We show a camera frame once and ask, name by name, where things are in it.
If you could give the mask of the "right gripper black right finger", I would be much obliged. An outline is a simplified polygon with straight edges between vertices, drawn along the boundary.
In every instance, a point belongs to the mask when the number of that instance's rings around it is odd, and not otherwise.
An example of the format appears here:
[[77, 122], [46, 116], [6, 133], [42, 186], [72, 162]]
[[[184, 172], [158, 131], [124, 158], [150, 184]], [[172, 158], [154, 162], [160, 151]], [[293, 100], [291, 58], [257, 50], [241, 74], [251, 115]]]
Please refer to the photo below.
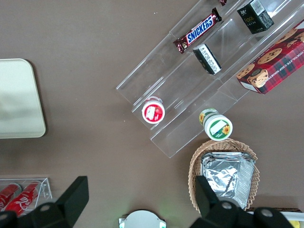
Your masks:
[[234, 203], [220, 201], [204, 176], [195, 178], [195, 199], [201, 217], [192, 228], [253, 228], [253, 215], [243, 211]]

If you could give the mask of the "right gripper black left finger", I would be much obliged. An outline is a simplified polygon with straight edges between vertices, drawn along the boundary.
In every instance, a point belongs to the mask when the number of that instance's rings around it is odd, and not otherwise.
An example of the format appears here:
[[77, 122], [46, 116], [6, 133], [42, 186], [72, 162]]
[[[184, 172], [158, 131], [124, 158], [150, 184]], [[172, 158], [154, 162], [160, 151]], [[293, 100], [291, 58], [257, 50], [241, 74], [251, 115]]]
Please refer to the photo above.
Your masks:
[[57, 199], [17, 221], [18, 228], [72, 228], [89, 201], [88, 177], [79, 176]]

